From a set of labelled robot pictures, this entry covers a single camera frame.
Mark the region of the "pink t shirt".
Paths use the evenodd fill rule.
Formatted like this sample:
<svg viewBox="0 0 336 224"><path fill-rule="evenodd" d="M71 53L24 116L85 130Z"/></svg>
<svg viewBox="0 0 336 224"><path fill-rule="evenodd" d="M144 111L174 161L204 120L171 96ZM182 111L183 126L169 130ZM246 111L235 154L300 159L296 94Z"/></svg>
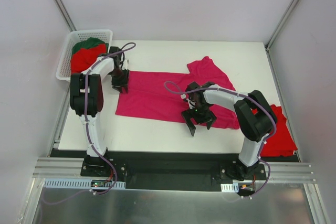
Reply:
<svg viewBox="0 0 336 224"><path fill-rule="evenodd" d="M183 123L181 112L189 106L178 94L169 92L164 83L172 81L185 91L196 82L213 82L234 90L229 77L206 56L187 64L189 73L131 71L129 92L119 95L116 115Z"/></svg>

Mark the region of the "white perforated plastic basket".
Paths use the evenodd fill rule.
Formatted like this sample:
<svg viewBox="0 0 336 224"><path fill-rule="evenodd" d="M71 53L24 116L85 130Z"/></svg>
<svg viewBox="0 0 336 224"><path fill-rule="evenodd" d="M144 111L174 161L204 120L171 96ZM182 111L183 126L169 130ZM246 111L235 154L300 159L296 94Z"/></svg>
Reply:
<svg viewBox="0 0 336 224"><path fill-rule="evenodd" d="M69 33L64 42L64 46L60 55L59 64L56 71L58 80L70 82L71 75L71 59L72 48L75 44L92 38L97 38L108 44L108 49L112 43L113 32L109 29L93 29L93 30L78 30Z"/></svg>

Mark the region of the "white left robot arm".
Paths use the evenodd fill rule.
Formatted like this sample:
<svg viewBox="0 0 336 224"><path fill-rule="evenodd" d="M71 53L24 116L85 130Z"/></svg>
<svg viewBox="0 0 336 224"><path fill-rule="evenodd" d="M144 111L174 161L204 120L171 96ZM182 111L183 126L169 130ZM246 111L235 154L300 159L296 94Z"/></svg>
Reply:
<svg viewBox="0 0 336 224"><path fill-rule="evenodd" d="M128 93L130 70L125 66L125 52L135 47L130 42L122 48L110 47L107 53L90 58L70 76L70 107L79 116L87 141L89 157L103 157L106 141L100 125L104 97L102 81L111 77L111 86L120 93Z"/></svg>

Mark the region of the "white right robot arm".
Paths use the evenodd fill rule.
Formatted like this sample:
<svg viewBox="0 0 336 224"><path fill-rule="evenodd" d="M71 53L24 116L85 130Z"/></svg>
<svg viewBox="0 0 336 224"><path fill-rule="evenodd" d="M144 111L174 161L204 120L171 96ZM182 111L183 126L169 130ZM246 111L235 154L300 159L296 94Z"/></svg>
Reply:
<svg viewBox="0 0 336 224"><path fill-rule="evenodd" d="M210 129L217 121L210 107L217 105L236 114L244 135L236 174L241 179L250 178L255 173L254 165L259 161L263 140L276 131L277 118L263 94L258 90L239 93L212 82L202 86L193 82L181 98L189 106L181 115L192 136L196 131L195 124L205 124Z"/></svg>

